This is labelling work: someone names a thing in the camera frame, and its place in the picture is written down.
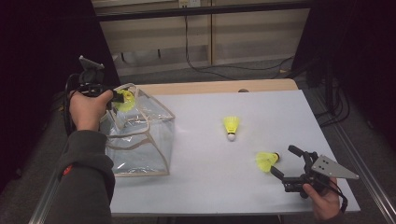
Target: hand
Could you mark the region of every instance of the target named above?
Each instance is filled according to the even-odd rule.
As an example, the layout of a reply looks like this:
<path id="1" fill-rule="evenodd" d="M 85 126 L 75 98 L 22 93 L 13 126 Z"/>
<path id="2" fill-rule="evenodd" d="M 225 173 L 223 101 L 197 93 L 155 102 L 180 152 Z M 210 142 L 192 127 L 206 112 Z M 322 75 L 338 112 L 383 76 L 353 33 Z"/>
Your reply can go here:
<path id="1" fill-rule="evenodd" d="M 335 178 L 330 178 L 330 180 L 337 184 L 337 180 Z M 337 189 L 332 182 L 330 182 L 330 186 Z M 337 216 L 340 211 L 340 199 L 338 198 L 338 194 L 330 189 L 325 189 L 322 194 L 319 195 L 309 184 L 304 184 L 303 189 L 312 199 L 312 207 L 316 220 L 324 221 Z"/>
<path id="2" fill-rule="evenodd" d="M 76 91 L 70 99 L 70 114 L 78 131 L 98 131 L 101 117 L 106 113 L 106 104 L 113 98 L 112 91 L 105 91 L 96 98 Z"/>

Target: transparent plastic bag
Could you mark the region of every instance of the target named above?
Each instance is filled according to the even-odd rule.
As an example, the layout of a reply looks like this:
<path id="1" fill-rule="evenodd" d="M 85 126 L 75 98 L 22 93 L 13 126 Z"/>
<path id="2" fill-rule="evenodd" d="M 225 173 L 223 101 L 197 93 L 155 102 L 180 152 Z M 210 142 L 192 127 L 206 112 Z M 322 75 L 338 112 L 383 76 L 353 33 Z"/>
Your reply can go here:
<path id="1" fill-rule="evenodd" d="M 175 116 L 134 84 L 115 89 L 120 90 L 131 92 L 134 104 L 122 108 L 112 103 L 112 110 L 101 122 L 114 175 L 169 175 Z"/>

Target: cable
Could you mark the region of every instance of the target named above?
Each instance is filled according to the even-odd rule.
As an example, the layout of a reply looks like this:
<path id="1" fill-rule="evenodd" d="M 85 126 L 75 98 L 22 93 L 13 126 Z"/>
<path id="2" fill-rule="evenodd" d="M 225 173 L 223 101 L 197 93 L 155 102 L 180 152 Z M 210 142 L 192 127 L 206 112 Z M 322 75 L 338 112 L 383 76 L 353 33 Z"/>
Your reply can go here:
<path id="1" fill-rule="evenodd" d="M 80 85 L 73 91 L 69 90 L 70 82 L 72 81 L 72 79 L 74 77 L 77 77 L 77 76 L 80 76 L 80 74 L 70 75 L 69 78 L 67 79 L 66 85 L 64 87 L 64 127 L 66 129 L 67 135 L 70 135 L 74 130 L 73 120 L 69 113 L 70 100 L 77 91 L 80 91 L 82 88 L 87 87 L 87 85 Z"/>
<path id="2" fill-rule="evenodd" d="M 336 110 L 338 109 L 338 106 L 340 105 L 340 101 L 341 101 L 341 98 L 340 98 L 340 97 L 337 97 L 337 98 L 336 98 L 335 105 L 332 107 L 332 109 L 328 109 L 328 110 L 326 110 L 325 112 L 315 114 L 315 118 L 316 118 L 316 119 L 319 119 L 320 117 L 322 117 L 322 116 L 324 116 L 324 115 L 330 113 L 330 111 L 336 111 Z"/>
<path id="3" fill-rule="evenodd" d="M 345 97 L 345 99 L 346 99 L 346 108 L 347 108 L 346 114 L 344 115 L 343 118 L 339 119 L 339 117 L 341 116 L 341 114 L 342 114 L 342 112 L 343 112 L 343 108 L 344 108 L 344 107 L 343 107 L 343 104 L 342 104 L 341 95 L 339 94 L 339 92 L 337 92 L 337 98 L 339 98 L 339 100 L 340 100 L 340 102 L 341 102 L 341 109 L 340 109 L 340 111 L 338 112 L 338 114 L 337 114 L 336 116 L 334 116 L 332 119 L 329 119 L 329 120 L 327 120 L 327 121 L 321 123 L 321 124 L 319 125 L 320 128 L 324 128 L 324 127 L 329 126 L 329 125 L 332 125 L 332 124 L 334 124 L 334 123 L 342 122 L 342 121 L 346 120 L 346 119 L 349 117 L 349 114 L 350 114 L 349 99 L 348 99 L 347 94 L 345 93 L 345 91 L 342 90 L 342 92 L 343 92 L 344 97 Z"/>
<path id="4" fill-rule="evenodd" d="M 317 62 L 320 61 L 319 56 L 314 56 L 313 59 L 311 59 L 309 62 L 301 65 L 299 68 L 295 69 L 292 73 L 288 74 L 285 78 L 291 78 L 294 79 L 303 72 L 307 71 L 310 67 L 315 65 Z"/>
<path id="5" fill-rule="evenodd" d="M 224 75 L 222 75 L 222 74 L 219 74 L 219 73 L 209 72 L 209 71 L 203 71 L 203 70 L 211 69 L 211 68 L 217 68 L 217 67 L 218 67 L 218 68 L 245 69 L 245 70 L 251 70 L 251 71 L 265 71 L 265 70 L 270 70 L 270 69 L 274 69 L 274 68 L 279 67 L 276 76 L 271 77 L 271 79 L 274 79 L 274 78 L 276 78 L 276 77 L 278 77 L 278 76 L 280 75 L 280 71 L 279 71 L 279 70 L 280 70 L 280 66 L 281 66 L 283 63 L 285 63 L 286 61 L 288 61 L 288 60 L 294 58 L 294 56 L 291 56 L 291 57 L 289 57 L 289 58 L 283 60 L 281 63 L 279 63 L 279 64 L 277 64 L 277 65 L 275 65 L 275 66 L 266 67 L 266 68 L 247 68 L 247 67 L 233 66 L 233 65 L 213 65 L 213 66 L 207 66 L 207 67 L 196 68 L 196 67 L 194 67 L 194 66 L 191 64 L 191 62 L 190 62 L 189 39 L 188 39 L 188 31 L 189 31 L 189 25 L 188 25 L 188 24 L 189 24 L 189 23 L 188 23 L 188 20 L 187 20 L 187 16 L 184 17 L 184 21 L 185 21 L 185 25 L 186 25 L 186 32 L 185 32 L 185 37 L 186 37 L 186 61 L 187 61 L 187 64 L 189 65 L 189 67 L 190 67 L 191 69 L 193 69 L 194 71 L 196 71 L 196 72 L 199 72 L 199 73 L 209 73 L 209 74 L 213 74 L 213 75 L 216 75 L 216 76 L 219 76 L 219 77 L 224 77 L 224 78 L 228 78 L 228 79 L 231 79 L 231 80 L 237 80 L 237 79 L 234 79 L 234 78 L 232 78 L 232 77 L 226 77 L 226 76 L 224 76 Z"/>
<path id="6" fill-rule="evenodd" d="M 319 179 L 315 179 L 315 180 L 316 180 L 319 184 L 323 185 L 325 188 L 331 190 L 332 192 L 338 194 L 341 198 L 343 198 L 343 201 L 342 201 L 342 203 L 341 203 L 341 208 L 340 208 L 340 210 L 341 210 L 342 213 L 345 213 L 345 211 L 347 210 L 347 197 L 344 195 L 343 191 L 341 191 L 341 189 L 338 187 L 338 185 L 335 184 L 334 182 L 332 182 L 332 183 L 338 188 L 338 190 L 337 190 L 337 189 L 333 188 L 332 186 L 330 186 L 330 185 L 328 185 L 328 184 L 326 184 L 326 183 L 323 183 L 323 182 L 320 181 Z"/>

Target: yellow shuttlecock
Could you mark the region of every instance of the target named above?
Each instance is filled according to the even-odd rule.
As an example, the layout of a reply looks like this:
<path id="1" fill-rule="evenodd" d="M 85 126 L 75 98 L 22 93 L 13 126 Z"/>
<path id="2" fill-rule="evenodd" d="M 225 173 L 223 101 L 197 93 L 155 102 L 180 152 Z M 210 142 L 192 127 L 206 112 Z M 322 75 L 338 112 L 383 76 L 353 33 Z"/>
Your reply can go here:
<path id="1" fill-rule="evenodd" d="M 236 129 L 239 125 L 239 118 L 235 116 L 225 117 L 223 122 L 225 130 L 227 131 L 228 140 L 235 140 Z"/>
<path id="2" fill-rule="evenodd" d="M 273 166 L 280 159 L 279 154 L 275 152 L 259 152 L 256 154 L 256 163 L 261 171 L 268 173 Z"/>
<path id="3" fill-rule="evenodd" d="M 114 106 L 122 112 L 128 112 L 134 107 L 134 95 L 130 91 L 119 90 L 118 94 L 122 94 L 124 97 L 124 103 L 114 103 Z"/>

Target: table surface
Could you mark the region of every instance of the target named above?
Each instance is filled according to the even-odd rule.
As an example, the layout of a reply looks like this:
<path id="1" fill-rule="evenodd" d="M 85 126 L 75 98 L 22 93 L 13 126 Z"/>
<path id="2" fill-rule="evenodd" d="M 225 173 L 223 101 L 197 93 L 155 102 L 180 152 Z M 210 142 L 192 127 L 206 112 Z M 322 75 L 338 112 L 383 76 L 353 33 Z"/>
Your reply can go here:
<path id="1" fill-rule="evenodd" d="M 309 199 L 286 193 L 280 180 L 261 172 L 255 163 L 259 151 L 280 152 L 276 167 L 286 176 L 299 176 L 304 161 L 287 151 L 289 145 L 335 160 L 304 94 L 293 80 L 138 87 L 155 95 L 176 115 L 170 175 L 118 177 L 110 205 L 114 216 L 312 211 Z M 240 89 L 250 92 L 237 93 Z M 229 115 L 241 119 L 234 142 L 227 140 L 222 127 L 222 118 Z M 349 200 L 347 211 L 360 211 L 347 182 L 338 182 Z"/>

